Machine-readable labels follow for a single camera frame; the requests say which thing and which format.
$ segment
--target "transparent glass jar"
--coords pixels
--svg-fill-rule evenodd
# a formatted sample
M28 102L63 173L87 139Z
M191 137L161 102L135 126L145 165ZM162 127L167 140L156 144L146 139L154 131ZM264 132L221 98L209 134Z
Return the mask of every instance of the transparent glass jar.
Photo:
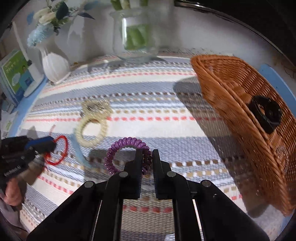
M113 51L120 59L142 63L157 55L151 9L124 9L110 15L114 18Z

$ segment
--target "striped tablecloth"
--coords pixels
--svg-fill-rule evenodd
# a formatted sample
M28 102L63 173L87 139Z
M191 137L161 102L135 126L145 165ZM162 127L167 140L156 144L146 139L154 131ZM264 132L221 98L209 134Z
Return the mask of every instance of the striped tablecloth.
M244 153L221 117L203 100L190 55L163 53L160 57L166 61L109 67L103 60L114 57L98 58L74 70L63 83L45 86L19 135L65 135L71 140L85 99L107 98L112 114L104 140L95 148L81 148L91 166L76 158L70 141L66 159L58 166L47 166L27 186L20 218L29 231L85 181L107 180L102 158L114 141L131 136L159 149L161 159L187 179L211 180L275 239L283 216L257 193ZM85 138L91 139L98 131L98 125L89 124ZM61 151L63 145L58 145L53 157L59 158ZM127 148L117 152L116 166L123 169L134 154L134 149ZM124 201L122 240L174 240L172 202L155 198L151 173L143 177L140 200Z

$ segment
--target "metal screw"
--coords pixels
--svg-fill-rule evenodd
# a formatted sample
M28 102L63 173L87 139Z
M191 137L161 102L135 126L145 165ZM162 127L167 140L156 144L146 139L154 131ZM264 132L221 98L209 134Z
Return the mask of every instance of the metal screw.
M92 181L87 181L87 182L84 184L84 186L85 186L86 188L91 188L93 185L94 185L94 183L93 183Z
M202 181L202 185L208 188L209 186L211 186L211 182L209 180L204 180Z
M169 172L167 172L167 176L168 177L175 177L177 174L175 173L175 172L173 172L173 171L169 171Z
M120 172L119 173L120 177L127 177L128 176L128 172Z

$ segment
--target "orange woven basket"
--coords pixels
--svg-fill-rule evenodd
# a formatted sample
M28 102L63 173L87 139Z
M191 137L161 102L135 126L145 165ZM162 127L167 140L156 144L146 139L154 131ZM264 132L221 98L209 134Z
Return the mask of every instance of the orange woven basket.
M191 64L203 97L223 117L251 162L266 201L284 215L290 214L296 207L293 114L268 81L239 58L201 55L193 57ZM264 131L248 107L254 96L268 97L282 110L280 125L271 134Z

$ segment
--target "purple coil bracelet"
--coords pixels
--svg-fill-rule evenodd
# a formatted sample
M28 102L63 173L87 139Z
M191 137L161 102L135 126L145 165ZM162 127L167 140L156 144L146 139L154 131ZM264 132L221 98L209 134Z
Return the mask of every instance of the purple coil bracelet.
M124 137L123 139L119 139L111 145L111 148L106 152L106 157L104 158L104 166L107 168L108 173L113 175L114 173L120 172L112 163L115 153L123 147L132 147L132 148L141 148L143 149L143 166L142 172L143 175L146 175L151 164L152 164L152 156L151 151L149 150L149 146L146 146L145 142L142 140L132 137Z

